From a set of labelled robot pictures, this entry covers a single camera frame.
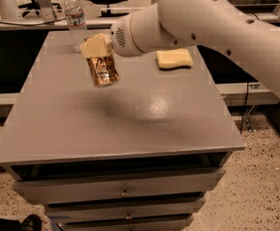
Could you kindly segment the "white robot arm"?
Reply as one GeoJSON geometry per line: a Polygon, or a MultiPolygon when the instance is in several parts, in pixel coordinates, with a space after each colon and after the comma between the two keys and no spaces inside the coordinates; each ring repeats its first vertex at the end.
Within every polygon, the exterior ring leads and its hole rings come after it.
{"type": "Polygon", "coordinates": [[[280,98],[280,27],[240,12],[227,0],[158,0],[88,38],[86,58],[136,57],[201,45],[227,57],[280,98]]]}

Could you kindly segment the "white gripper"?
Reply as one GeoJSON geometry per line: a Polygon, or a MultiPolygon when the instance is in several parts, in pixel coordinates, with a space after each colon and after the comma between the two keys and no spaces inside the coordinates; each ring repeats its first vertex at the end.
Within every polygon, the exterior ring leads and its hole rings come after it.
{"type": "Polygon", "coordinates": [[[122,16],[111,26],[111,36],[108,34],[97,34],[87,38],[80,45],[82,55],[87,58],[108,57],[115,53],[121,57],[138,57],[143,52],[136,46],[131,33],[132,16],[122,16]]]}

